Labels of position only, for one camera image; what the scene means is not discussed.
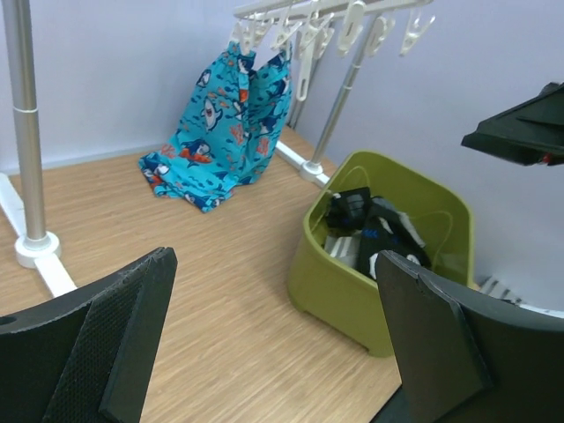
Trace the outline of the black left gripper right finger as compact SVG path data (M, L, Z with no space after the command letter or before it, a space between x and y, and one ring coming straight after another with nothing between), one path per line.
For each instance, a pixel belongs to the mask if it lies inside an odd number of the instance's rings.
M375 422L561 422L563 320L397 253L376 282L401 377Z

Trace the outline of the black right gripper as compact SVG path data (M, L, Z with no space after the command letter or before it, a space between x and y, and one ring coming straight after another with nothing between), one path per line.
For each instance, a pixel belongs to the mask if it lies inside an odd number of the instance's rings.
M563 164L563 84L480 122L461 146L522 166Z

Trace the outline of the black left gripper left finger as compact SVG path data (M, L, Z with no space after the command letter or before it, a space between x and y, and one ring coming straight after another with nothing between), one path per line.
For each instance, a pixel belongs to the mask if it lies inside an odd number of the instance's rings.
M177 270L157 248L1 318L3 422L138 422Z

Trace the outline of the black sock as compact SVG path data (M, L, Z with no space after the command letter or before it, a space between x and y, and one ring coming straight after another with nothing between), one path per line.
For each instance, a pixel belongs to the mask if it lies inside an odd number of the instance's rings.
M329 228L361 230L371 207L369 187L334 192L325 220Z
M383 197L372 197L363 227L360 230L359 253L355 269L376 279L375 260L389 250L430 269L431 259L425 252L425 242L407 216Z

